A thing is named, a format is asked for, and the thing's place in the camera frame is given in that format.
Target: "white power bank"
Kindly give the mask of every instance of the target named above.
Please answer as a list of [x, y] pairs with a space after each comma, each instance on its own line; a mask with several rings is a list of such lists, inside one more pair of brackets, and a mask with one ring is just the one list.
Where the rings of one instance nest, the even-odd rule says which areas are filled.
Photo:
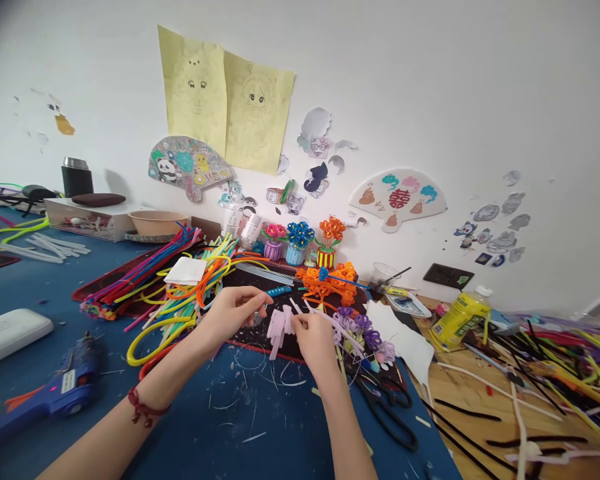
[[0, 315], [0, 360], [52, 332], [53, 322], [29, 309]]

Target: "electrical outlet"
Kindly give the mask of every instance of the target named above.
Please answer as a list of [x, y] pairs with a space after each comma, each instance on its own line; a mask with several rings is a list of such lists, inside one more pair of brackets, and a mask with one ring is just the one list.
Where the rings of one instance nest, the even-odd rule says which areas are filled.
[[462, 290], [467, 286], [469, 280], [471, 280], [473, 276], [474, 273], [466, 270], [460, 270], [453, 267], [448, 267], [446, 265], [440, 265], [439, 263], [434, 263], [429, 268], [428, 272], [426, 272], [425, 276], [422, 277], [422, 280]]

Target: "red string bracelet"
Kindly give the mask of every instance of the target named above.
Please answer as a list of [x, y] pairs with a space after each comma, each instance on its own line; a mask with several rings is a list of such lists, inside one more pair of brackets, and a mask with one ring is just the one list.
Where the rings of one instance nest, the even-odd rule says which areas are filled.
[[136, 390], [135, 387], [132, 387], [131, 390], [129, 390], [127, 398], [129, 399], [129, 403], [132, 404], [135, 408], [135, 413], [133, 414], [131, 421], [134, 423], [138, 423], [138, 420], [140, 420], [140, 416], [144, 415], [147, 419], [145, 421], [146, 428], [151, 428], [151, 426], [153, 425], [153, 419], [150, 419], [149, 415], [152, 415], [154, 417], [161, 417], [162, 415], [166, 414], [166, 412], [168, 412], [171, 408], [171, 406], [168, 406], [163, 410], [156, 410], [146, 406], [144, 403], [140, 403], [140, 396], [138, 396], [138, 390]]

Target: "left hand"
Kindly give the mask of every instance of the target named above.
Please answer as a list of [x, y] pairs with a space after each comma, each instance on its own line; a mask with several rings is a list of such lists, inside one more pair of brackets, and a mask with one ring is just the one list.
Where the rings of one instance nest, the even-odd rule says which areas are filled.
[[196, 330], [204, 331], [208, 341], [220, 347], [242, 326], [252, 326], [256, 311], [265, 318], [265, 305], [272, 303], [272, 298], [256, 287], [225, 287]]

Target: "clear plastic cup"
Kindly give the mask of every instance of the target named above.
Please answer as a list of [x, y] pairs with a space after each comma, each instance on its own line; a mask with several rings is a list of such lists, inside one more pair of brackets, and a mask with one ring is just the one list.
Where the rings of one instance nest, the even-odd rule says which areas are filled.
[[376, 293], [384, 293], [386, 289], [393, 285], [393, 282], [400, 279], [402, 275], [391, 278], [396, 275], [398, 270], [384, 263], [376, 262], [373, 264], [373, 274], [369, 280], [369, 288]]

